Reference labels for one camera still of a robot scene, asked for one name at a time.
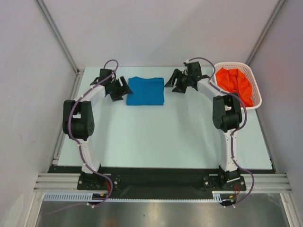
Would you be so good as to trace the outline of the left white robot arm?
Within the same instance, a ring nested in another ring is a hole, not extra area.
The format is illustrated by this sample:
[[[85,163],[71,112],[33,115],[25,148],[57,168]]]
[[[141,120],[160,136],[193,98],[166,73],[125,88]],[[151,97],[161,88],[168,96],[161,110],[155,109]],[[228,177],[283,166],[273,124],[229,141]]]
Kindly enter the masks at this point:
[[[116,77],[116,70],[100,69],[99,76],[83,95],[63,103],[62,130],[76,143],[82,161],[81,172],[91,174],[88,184],[93,189],[104,185],[104,177],[99,174],[101,164],[89,139],[95,130],[93,107],[106,96],[114,102],[132,93],[125,78]]]

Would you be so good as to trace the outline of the blue t shirt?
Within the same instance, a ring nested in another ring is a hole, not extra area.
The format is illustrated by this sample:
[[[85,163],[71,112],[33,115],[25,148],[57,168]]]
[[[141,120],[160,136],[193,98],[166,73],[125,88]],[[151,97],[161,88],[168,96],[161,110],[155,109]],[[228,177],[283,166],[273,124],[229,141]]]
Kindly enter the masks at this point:
[[[164,78],[133,77],[128,79],[128,86],[132,94],[127,95],[126,105],[164,105]]]

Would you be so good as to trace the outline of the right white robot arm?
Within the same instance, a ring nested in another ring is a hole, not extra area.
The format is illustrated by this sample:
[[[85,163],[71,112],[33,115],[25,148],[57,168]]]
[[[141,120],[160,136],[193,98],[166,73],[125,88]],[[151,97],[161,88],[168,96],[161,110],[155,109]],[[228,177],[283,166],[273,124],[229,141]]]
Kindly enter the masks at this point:
[[[224,190],[231,189],[240,178],[240,167],[236,161],[237,131],[246,123],[247,113],[242,116],[241,106],[244,103],[235,93],[228,93],[213,83],[216,73],[214,64],[211,76],[202,74],[199,62],[190,59],[184,62],[185,70],[175,69],[164,87],[173,88],[172,92],[184,94],[188,87],[202,93],[212,101],[212,120],[219,131],[221,140],[221,161],[219,169],[222,175],[218,178],[219,186]]]

